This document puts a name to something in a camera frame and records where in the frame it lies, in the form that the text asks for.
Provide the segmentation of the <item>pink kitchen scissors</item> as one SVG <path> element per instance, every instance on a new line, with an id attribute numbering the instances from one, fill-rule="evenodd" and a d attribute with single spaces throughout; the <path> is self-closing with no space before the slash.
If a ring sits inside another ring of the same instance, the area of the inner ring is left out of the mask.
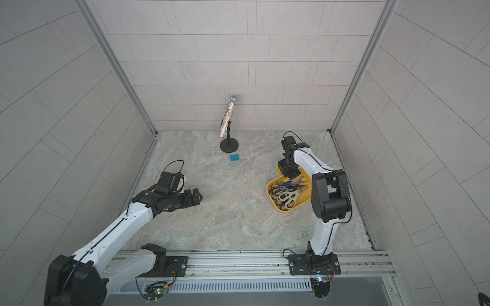
<path id="1" fill-rule="evenodd" d="M 282 182 L 282 181 L 278 181 L 278 185 L 280 184 L 281 186 L 285 186 L 285 187 L 293 187 L 293 186 L 297 186 L 297 185 L 300 185 L 303 181 L 303 176 L 300 176 L 300 177 L 297 177 L 291 181 L 287 181 L 287 182 Z"/>

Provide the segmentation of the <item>blue handled scissors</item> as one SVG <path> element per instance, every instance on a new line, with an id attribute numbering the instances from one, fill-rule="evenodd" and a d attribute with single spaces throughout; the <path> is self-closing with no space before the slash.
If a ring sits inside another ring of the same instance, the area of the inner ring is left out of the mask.
<path id="1" fill-rule="evenodd" d="M 306 181 L 299 181 L 299 182 L 276 181 L 269 188 L 269 193 L 272 193 L 273 195 L 279 195 L 282 192 L 292 191 L 300 187 L 305 187 L 306 185 L 307 185 Z"/>

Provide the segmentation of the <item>beige kitchen scissors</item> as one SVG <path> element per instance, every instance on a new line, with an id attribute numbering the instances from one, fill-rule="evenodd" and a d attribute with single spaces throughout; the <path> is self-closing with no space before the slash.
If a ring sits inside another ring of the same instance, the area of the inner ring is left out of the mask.
<path id="1" fill-rule="evenodd" d="M 296 206 L 296 201 L 302 192 L 303 189 L 282 192 L 275 200 L 275 204 L 282 211 L 292 210 Z"/>

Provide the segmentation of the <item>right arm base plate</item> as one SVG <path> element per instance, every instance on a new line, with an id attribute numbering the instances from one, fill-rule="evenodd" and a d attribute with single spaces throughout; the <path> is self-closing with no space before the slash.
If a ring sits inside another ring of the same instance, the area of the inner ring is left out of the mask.
<path id="1" fill-rule="evenodd" d="M 290 254 L 287 256 L 290 275 L 340 275 L 341 268 L 336 254 L 325 256 Z"/>

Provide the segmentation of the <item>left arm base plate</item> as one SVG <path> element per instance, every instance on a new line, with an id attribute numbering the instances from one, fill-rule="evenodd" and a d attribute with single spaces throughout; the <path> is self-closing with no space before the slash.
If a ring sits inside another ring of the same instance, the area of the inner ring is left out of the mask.
<path id="1" fill-rule="evenodd" d="M 188 266 L 189 257 L 187 256 L 170 256 L 164 265 L 155 266 L 152 270 L 139 277 L 184 277 Z"/>

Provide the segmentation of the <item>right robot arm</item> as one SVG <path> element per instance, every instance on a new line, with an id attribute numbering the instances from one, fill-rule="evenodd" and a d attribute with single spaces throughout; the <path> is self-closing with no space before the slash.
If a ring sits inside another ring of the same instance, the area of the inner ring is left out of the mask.
<path id="1" fill-rule="evenodd" d="M 303 144 L 286 145 L 283 155 L 278 167 L 284 177 L 295 179 L 303 170 L 311 179 L 311 206 L 317 223 L 309 246 L 313 255 L 326 256 L 333 252 L 338 225 L 352 211 L 347 175 L 325 164 Z"/>

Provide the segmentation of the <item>yellow storage box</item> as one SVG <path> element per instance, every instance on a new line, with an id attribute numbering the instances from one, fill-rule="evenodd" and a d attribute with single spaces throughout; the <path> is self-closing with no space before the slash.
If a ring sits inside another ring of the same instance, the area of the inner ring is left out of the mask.
<path id="1" fill-rule="evenodd" d="M 266 191 L 274 208 L 287 213 L 311 200 L 310 184 L 303 175 L 292 180 L 280 177 L 270 181 Z"/>

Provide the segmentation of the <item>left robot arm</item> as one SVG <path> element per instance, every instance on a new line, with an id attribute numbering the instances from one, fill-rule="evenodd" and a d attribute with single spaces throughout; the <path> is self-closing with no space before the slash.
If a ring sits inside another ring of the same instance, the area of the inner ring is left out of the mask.
<path id="1" fill-rule="evenodd" d="M 70 256 L 60 255 L 49 266 L 44 305 L 102 305 L 122 285 L 148 272 L 164 274 L 167 251 L 146 244 L 116 264 L 113 257 L 145 224 L 162 212 L 200 205 L 198 189 L 179 193 L 144 190 L 131 200 L 128 210 L 96 238 Z"/>

